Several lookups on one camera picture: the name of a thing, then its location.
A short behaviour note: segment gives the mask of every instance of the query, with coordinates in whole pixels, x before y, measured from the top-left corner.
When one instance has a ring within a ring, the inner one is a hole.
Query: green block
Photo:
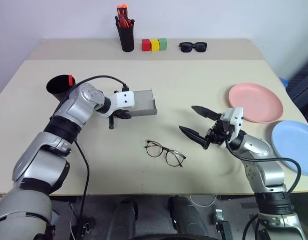
[[[167,49],[167,40],[165,38],[159,38],[159,50],[166,50]]]

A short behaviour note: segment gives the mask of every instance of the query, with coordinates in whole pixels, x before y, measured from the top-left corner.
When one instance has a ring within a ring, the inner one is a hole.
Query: eyeglasses
[[[148,140],[145,149],[148,155],[153,158],[159,157],[163,153],[163,151],[166,150],[167,153],[165,155],[165,160],[167,164],[172,167],[177,167],[177,166],[183,167],[182,163],[186,159],[186,157],[180,152],[168,149],[155,141]]]
[[[202,42],[199,41],[197,43],[191,43],[191,42],[183,42],[179,44],[180,50],[183,53],[189,53],[190,51],[192,51],[192,49],[196,49],[197,52],[205,52],[207,49],[207,43],[206,42]]]

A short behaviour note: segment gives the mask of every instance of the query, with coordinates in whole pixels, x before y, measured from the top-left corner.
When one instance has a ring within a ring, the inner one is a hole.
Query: black cable
[[[76,220],[78,221],[78,217],[77,217],[77,215],[76,215],[76,213],[75,213],[75,211],[74,211],[72,205],[70,204],[70,202],[68,203],[68,205],[69,205],[70,209],[72,210],[72,212],[73,212],[73,214],[74,214]]]
[[[81,84],[84,84],[84,83],[86,83],[86,82],[88,82],[88,81],[91,81],[91,80],[93,80],[93,79],[99,79],[99,78],[113,79],[113,80],[115,80],[115,81],[121,83],[121,84],[123,85],[123,89],[126,89],[126,90],[128,91],[127,85],[126,85],[123,81],[119,80],[118,78],[115,78],[115,77],[113,77],[113,76],[108,76],[108,75],[92,76],[92,77],[87,78],[87,79],[85,79],[85,80],[82,80],[82,81],[80,81],[79,83],[77,83],[76,85],[72,86],[72,87],[68,90],[68,92],[66,93],[66,95],[64,96],[64,98],[60,101],[60,103],[58,104],[58,106],[56,107],[56,110],[54,111],[54,114],[58,111],[58,109],[60,108],[60,106],[67,100],[69,94],[70,94],[74,89],[76,89],[77,87],[79,87]]]
[[[257,222],[256,222],[256,225],[255,225],[255,240],[258,239],[257,235],[258,235],[258,228],[259,228],[259,223],[260,223],[260,220],[257,219]]]
[[[246,234],[247,234],[247,230],[249,228],[249,226],[252,224],[253,221],[255,221],[255,219],[258,218],[258,214],[255,214],[246,224],[244,231],[243,231],[243,237],[242,240],[246,239]]]
[[[230,147],[229,143],[228,143],[228,140],[225,140],[225,143],[226,143],[226,147],[227,149],[229,150],[229,152],[236,158],[240,159],[240,160],[243,160],[243,161],[247,161],[247,162],[273,162],[273,161],[287,161],[287,162],[291,162],[293,164],[296,165],[296,168],[297,168],[297,174],[296,174],[296,178],[292,184],[292,186],[290,187],[290,189],[287,191],[287,194],[289,195],[296,187],[296,185],[298,184],[299,182],[299,179],[300,179],[300,175],[302,173],[301,171],[301,168],[300,168],[300,165],[298,164],[298,162],[296,162],[295,160],[293,159],[290,159],[290,158],[286,158],[286,157],[274,157],[274,158],[262,158],[262,159],[252,159],[252,158],[246,158],[246,157],[242,157],[238,154],[236,154],[233,149]]]
[[[83,157],[85,164],[86,164],[86,168],[87,168],[87,177],[86,177],[84,194],[82,196],[82,203],[80,205],[79,221],[78,221],[78,228],[77,228],[77,235],[76,235],[76,240],[79,240],[79,239],[81,239],[81,230],[83,228],[82,218],[83,218],[83,211],[84,211],[85,198],[86,198],[86,192],[87,192],[87,187],[88,187],[88,182],[89,182],[90,171],[89,171],[89,164],[86,160],[86,157],[85,157],[82,149],[80,148],[80,146],[78,145],[76,140],[75,140],[75,144],[76,144],[81,156]]]

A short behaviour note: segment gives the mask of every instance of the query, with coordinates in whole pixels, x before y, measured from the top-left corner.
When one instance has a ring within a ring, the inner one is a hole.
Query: red block
[[[150,51],[150,41],[149,39],[142,39],[142,50],[145,51]]]

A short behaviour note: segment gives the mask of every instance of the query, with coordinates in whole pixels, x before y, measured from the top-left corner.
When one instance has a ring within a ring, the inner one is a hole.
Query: orange marker
[[[124,11],[123,14],[128,18],[127,4],[122,4],[122,5],[121,5],[121,8],[122,8],[123,11]]]
[[[121,5],[117,5],[117,15],[119,15],[119,14],[124,14]]]

